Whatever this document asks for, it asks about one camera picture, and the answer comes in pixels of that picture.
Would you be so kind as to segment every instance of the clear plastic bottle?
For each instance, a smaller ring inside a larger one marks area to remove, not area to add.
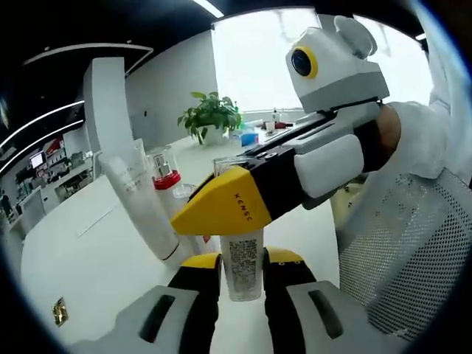
[[[215,176],[234,166],[244,165],[249,160],[245,156],[215,159]],[[263,229],[240,235],[221,235],[220,244],[229,298],[232,301],[250,301],[260,297],[263,283]]]

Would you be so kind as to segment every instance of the robot eye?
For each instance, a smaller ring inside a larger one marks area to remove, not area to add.
[[[318,73],[318,63],[308,48],[297,47],[294,49],[292,65],[296,72],[308,79],[313,79]]]

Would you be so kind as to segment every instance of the red bottle cap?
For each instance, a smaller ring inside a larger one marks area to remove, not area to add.
[[[180,181],[180,173],[174,170],[169,173],[167,176],[162,178],[154,179],[154,189],[155,190],[166,190],[167,188],[171,188],[174,184]]]

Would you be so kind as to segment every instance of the camera lens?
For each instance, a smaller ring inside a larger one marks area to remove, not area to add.
[[[310,58],[301,49],[295,49],[292,53],[292,65],[295,71],[302,76],[308,76],[311,73]]]

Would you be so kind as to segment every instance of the green plant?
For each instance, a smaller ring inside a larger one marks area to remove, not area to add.
[[[208,95],[201,92],[190,92],[192,96],[200,99],[197,107],[188,108],[182,116],[177,119],[177,125],[181,123],[191,136],[197,136],[200,145],[208,133],[208,125],[215,128],[222,128],[223,131],[229,129],[233,131],[241,124],[241,115],[237,112],[237,107],[229,97],[221,100],[217,92],[210,92]]]

